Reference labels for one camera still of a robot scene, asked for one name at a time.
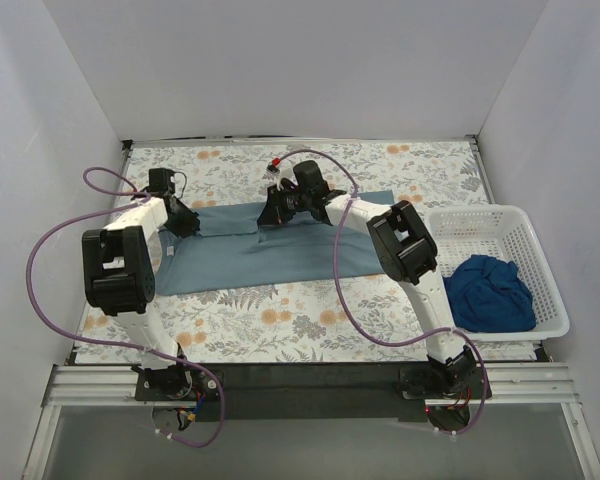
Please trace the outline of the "light blue t shirt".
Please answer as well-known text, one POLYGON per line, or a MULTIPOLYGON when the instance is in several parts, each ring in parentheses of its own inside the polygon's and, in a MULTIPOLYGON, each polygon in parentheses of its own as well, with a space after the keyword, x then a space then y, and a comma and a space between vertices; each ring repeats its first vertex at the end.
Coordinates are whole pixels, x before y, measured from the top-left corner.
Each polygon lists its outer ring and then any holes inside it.
POLYGON ((236 289, 333 277, 333 245, 338 245, 342 278, 383 272, 368 234, 315 221, 307 212, 288 224, 261 228, 264 205, 246 203, 198 211, 200 228, 177 238, 163 230, 160 267, 155 274, 161 296, 236 289))

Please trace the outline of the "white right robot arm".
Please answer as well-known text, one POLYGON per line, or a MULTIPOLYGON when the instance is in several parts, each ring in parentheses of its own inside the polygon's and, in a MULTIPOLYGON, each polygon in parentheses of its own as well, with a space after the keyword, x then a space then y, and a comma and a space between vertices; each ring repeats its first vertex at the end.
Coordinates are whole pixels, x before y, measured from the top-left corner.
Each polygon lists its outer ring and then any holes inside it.
POLYGON ((292 179, 278 177, 268 186, 258 225, 278 227, 309 213, 338 232, 349 228, 368 235, 383 272, 406 293, 422 330, 417 339, 426 346, 427 363, 404 379, 405 391, 449 398, 468 391, 476 349, 455 326, 437 269, 437 245, 413 205, 378 204, 361 199, 357 190, 332 189, 313 160, 292 172, 292 179))

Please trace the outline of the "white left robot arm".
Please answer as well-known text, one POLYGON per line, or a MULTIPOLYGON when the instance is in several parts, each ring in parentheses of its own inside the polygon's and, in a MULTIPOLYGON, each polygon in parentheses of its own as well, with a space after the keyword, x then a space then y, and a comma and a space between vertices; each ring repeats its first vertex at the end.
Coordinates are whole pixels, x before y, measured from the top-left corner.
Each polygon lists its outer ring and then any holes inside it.
POLYGON ((180 239, 199 231, 198 214, 176 196, 175 176, 171 169, 151 169, 148 186, 133 195, 136 206, 83 234, 82 256, 88 303, 113 318, 140 347, 140 372, 148 387, 180 400, 191 392, 193 377, 154 309, 156 281, 147 245, 161 230, 180 239))

